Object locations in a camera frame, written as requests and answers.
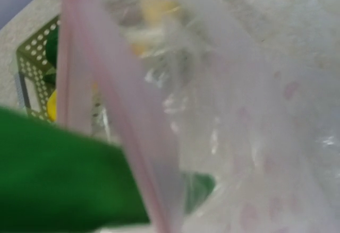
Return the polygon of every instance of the dotted pattern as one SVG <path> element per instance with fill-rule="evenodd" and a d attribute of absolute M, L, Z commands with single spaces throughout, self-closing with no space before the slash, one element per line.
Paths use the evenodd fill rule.
<path fill-rule="evenodd" d="M 16 52 L 19 72 L 34 84 L 40 108 L 40 111 L 35 111 L 26 105 L 27 114 L 49 122 L 47 101 L 54 87 L 43 81 L 44 74 L 52 67 L 46 59 L 45 45 L 49 33 L 59 25 L 60 20 L 57 16 L 19 46 Z"/>

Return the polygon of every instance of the plastic wrap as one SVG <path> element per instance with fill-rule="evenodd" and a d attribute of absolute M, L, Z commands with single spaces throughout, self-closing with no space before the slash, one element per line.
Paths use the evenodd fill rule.
<path fill-rule="evenodd" d="M 286 112 L 285 100 L 298 85 L 278 88 L 271 63 L 218 0 L 180 1 L 205 26 L 208 46 L 200 55 L 197 37 L 185 29 L 172 33 L 195 60 L 184 89 L 172 74 L 166 112 L 182 144 L 183 167 L 219 180 L 214 198 L 184 231 L 338 232 L 304 156 L 308 144 Z"/>
<path fill-rule="evenodd" d="M 130 1 L 132 5 L 143 2 Z M 339 232 L 304 152 L 309 145 L 304 137 L 318 128 L 322 131 L 315 141 L 329 146 L 329 137 L 335 135 L 323 127 L 330 126 L 327 117 L 315 130 L 297 131 L 295 120 L 307 114 L 304 106 L 289 105 L 298 82 L 289 77 L 292 80 L 285 80 L 282 91 L 279 89 L 277 79 L 283 72 L 273 74 L 271 64 L 219 0 L 162 1 L 166 7 L 176 2 L 176 7 L 164 11 L 159 9 L 164 5 L 157 3 L 155 8 L 163 11 L 162 15 L 156 13 L 155 17 L 151 11 L 149 19 L 142 17 L 148 19 L 147 31 L 152 31 L 148 36 L 143 33 L 142 42 L 149 41 L 146 37 L 151 37 L 149 42 L 157 41 L 148 50 L 136 39 L 140 32 L 131 34 L 121 27 L 127 16 L 128 30 L 140 27 L 134 22 L 143 16 L 138 7 L 123 7 L 132 12 L 116 12 L 113 19 L 117 26 L 109 22 L 96 1 L 70 0 L 66 10 L 69 16 L 82 19 L 75 31 L 77 40 L 82 41 L 78 46 L 86 51 L 85 61 L 98 81 L 112 124 L 130 149 L 127 153 L 137 179 L 138 170 L 144 169 L 138 167 L 134 146 L 145 148 L 150 156 L 151 175 L 157 176 L 153 180 L 161 183 L 155 192 L 159 195 L 153 196 L 150 183 L 142 187 L 142 194 L 158 230 L 176 232 L 181 227 L 181 181 L 169 121 L 179 142 L 181 168 L 210 172 L 218 181 L 209 202 L 185 220 L 183 232 Z M 128 43 L 122 42 L 117 29 Z M 161 55 L 163 61 L 156 57 L 155 65 L 144 68 L 141 75 L 140 61 L 128 53 L 131 41 L 138 42 L 138 52 L 142 48 L 142 58 Z M 107 50 L 108 42 L 112 50 Z M 163 96 L 155 95 L 156 87 Z M 161 101 L 167 119 L 159 107 Z M 154 198 L 158 205 L 165 204 L 160 214 L 152 204 Z"/>
<path fill-rule="evenodd" d="M 317 182 L 340 218 L 340 80 L 294 62 L 282 64 L 274 77 Z"/>

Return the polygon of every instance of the green perforated basket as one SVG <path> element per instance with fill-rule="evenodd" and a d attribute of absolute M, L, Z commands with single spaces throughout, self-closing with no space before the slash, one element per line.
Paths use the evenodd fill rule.
<path fill-rule="evenodd" d="M 49 121 L 47 101 L 54 87 L 43 81 L 44 74 L 52 67 L 46 59 L 46 39 L 48 34 L 60 24 L 58 16 L 46 23 L 40 30 L 22 43 L 16 50 L 18 66 L 17 84 L 19 104 L 26 109 L 30 117 Z M 36 100 L 31 99 L 28 81 L 33 86 Z"/>

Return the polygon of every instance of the green object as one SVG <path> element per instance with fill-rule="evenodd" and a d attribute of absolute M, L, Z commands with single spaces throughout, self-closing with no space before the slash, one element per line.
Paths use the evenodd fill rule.
<path fill-rule="evenodd" d="M 149 223 L 120 147 L 0 109 L 0 231 L 90 232 Z M 184 174 L 192 212 L 215 187 Z"/>
<path fill-rule="evenodd" d="M 49 83 L 55 87 L 57 81 L 57 73 L 55 68 L 51 68 L 46 72 L 43 79 L 46 83 Z"/>
<path fill-rule="evenodd" d="M 52 30 L 47 36 L 46 41 L 46 59 L 52 64 L 54 68 L 57 68 L 57 56 L 58 56 L 58 32 L 59 27 Z"/>

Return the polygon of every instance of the yellow object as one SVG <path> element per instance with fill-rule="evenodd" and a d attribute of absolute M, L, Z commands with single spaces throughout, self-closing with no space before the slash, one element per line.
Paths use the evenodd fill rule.
<path fill-rule="evenodd" d="M 140 0 L 143 18 L 150 26 L 160 25 L 164 14 L 180 18 L 181 6 L 174 0 Z"/>
<path fill-rule="evenodd" d="M 47 101 L 47 114 L 50 120 L 57 119 L 57 91 L 55 90 Z"/>
<path fill-rule="evenodd" d="M 148 51 L 148 46 L 146 44 L 141 43 L 141 42 L 132 43 L 131 48 L 132 48 L 132 52 L 137 56 L 141 56 L 145 52 Z"/>

